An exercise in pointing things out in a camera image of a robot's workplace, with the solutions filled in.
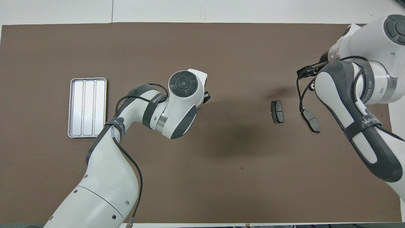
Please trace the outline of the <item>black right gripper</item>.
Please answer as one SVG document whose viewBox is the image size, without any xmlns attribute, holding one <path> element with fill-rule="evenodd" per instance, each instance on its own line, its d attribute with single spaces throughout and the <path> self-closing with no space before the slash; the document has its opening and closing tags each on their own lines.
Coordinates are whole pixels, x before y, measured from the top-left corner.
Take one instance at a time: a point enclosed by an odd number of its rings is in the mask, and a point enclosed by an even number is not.
<svg viewBox="0 0 405 228">
<path fill-rule="evenodd" d="M 317 68 L 313 66 L 305 66 L 297 71 L 297 78 L 303 79 L 307 77 L 313 77 L 317 74 Z"/>
</svg>

